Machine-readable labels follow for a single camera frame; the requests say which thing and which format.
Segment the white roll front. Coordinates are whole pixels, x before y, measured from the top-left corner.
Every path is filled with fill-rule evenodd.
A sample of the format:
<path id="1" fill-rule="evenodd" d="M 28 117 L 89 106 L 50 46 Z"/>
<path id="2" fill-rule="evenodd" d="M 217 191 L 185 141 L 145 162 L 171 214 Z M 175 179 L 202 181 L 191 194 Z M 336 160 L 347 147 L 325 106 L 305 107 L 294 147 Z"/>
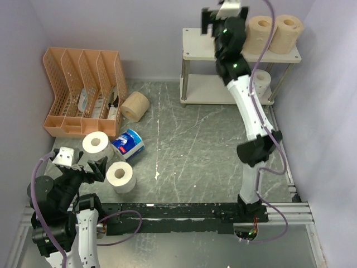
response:
<path id="1" fill-rule="evenodd" d="M 136 185 L 133 168 L 124 161 L 112 163 L 107 170 L 106 179 L 118 194 L 129 193 Z"/>

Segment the blue paper roll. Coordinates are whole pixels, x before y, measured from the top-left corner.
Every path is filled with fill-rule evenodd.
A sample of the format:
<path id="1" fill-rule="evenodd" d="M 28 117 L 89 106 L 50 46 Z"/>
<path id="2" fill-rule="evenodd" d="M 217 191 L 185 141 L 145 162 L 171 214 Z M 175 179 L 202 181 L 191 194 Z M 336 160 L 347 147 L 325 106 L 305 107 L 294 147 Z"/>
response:
<path id="1" fill-rule="evenodd" d="M 112 141 L 112 146 L 122 161 L 128 161 L 144 149 L 144 142 L 136 131 L 127 129 Z"/>

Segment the white patterned paper roll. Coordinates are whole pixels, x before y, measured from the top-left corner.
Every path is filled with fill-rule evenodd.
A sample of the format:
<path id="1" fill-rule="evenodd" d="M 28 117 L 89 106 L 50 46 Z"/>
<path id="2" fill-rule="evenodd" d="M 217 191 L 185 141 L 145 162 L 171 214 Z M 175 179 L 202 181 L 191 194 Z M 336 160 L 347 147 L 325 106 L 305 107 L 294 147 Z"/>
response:
<path id="1" fill-rule="evenodd" d="M 262 97 L 271 83 L 271 76 L 265 70 L 256 70 L 253 85 L 258 97 Z"/>

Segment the brown roll front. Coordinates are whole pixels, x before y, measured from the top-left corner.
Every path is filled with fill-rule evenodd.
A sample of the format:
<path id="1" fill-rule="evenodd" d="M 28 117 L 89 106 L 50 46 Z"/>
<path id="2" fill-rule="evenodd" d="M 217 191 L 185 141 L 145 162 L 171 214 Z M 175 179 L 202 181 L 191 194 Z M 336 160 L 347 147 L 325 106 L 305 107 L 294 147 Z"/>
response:
<path id="1" fill-rule="evenodd" d="M 304 30 L 303 23 L 292 15 L 279 15 L 275 20 L 277 29 L 269 50 L 276 54 L 289 54 Z"/>

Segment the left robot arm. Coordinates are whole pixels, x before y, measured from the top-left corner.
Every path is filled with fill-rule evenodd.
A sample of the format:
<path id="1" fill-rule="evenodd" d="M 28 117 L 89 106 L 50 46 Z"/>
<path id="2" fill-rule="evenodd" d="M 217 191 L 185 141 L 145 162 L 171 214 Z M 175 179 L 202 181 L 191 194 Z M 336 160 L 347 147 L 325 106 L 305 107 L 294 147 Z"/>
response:
<path id="1" fill-rule="evenodd" d="M 82 155 L 68 155 L 66 164 L 59 149 L 49 152 L 35 165 L 27 188 L 34 209 L 32 241 L 51 267 L 100 266 L 97 224 L 104 208 L 97 194 L 80 195 L 79 188 L 104 181 L 108 157 L 88 160 L 86 171 L 78 164 Z"/>

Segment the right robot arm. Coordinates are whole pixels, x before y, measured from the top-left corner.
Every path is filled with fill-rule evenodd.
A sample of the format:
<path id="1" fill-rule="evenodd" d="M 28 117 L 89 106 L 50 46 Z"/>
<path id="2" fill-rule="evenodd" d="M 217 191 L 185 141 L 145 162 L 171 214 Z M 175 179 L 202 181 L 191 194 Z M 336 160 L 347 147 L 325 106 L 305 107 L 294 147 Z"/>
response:
<path id="1" fill-rule="evenodd" d="M 243 163 L 243 183 L 232 216 L 239 222 L 267 219 L 266 208 L 257 194 L 260 173 L 274 152 L 275 143 L 282 140 L 282 132 L 274 130 L 263 114 L 250 80 L 252 71 L 242 53 L 248 11 L 239 3 L 222 3 L 219 10 L 201 10 L 201 33 L 206 35 L 208 27 L 213 27 L 216 71 L 237 104 L 247 135 L 247 141 L 237 146 L 238 158 Z"/>

